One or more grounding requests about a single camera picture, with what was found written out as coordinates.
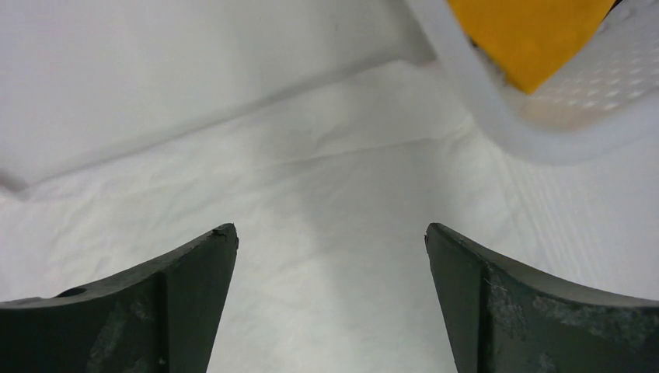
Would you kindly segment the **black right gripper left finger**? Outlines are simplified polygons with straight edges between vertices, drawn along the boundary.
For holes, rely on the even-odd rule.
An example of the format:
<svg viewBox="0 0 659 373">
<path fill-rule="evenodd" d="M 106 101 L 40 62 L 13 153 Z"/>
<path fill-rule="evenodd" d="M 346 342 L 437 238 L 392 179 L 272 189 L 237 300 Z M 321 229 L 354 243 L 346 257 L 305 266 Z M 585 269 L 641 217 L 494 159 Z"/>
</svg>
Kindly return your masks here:
<svg viewBox="0 0 659 373">
<path fill-rule="evenodd" d="M 53 298 L 1 304 L 3 372 L 205 372 L 239 248 L 233 224 Z"/>
</svg>

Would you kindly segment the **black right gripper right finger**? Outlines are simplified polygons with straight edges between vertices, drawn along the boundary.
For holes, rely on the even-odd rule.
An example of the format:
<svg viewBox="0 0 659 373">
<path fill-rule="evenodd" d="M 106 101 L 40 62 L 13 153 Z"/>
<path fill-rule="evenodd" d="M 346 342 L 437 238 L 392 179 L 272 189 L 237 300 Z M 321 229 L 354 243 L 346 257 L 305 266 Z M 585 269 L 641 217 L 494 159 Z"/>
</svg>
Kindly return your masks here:
<svg viewBox="0 0 659 373">
<path fill-rule="evenodd" d="M 425 245 L 460 372 L 656 372 L 658 303 L 576 284 L 438 223 Z"/>
</svg>

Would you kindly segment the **white t-shirt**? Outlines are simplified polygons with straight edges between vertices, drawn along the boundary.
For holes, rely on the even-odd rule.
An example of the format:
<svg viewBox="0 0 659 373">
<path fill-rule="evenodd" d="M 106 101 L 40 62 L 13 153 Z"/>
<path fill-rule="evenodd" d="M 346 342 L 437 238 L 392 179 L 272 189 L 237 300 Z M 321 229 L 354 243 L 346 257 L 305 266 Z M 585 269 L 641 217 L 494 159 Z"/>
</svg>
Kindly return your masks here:
<svg viewBox="0 0 659 373">
<path fill-rule="evenodd" d="M 1 298 L 52 297 L 221 224 L 238 259 L 212 372 L 453 372 L 432 222 L 592 288 L 658 296 L 658 136 L 534 164 L 436 67 L 396 62 L 1 199 Z"/>
</svg>

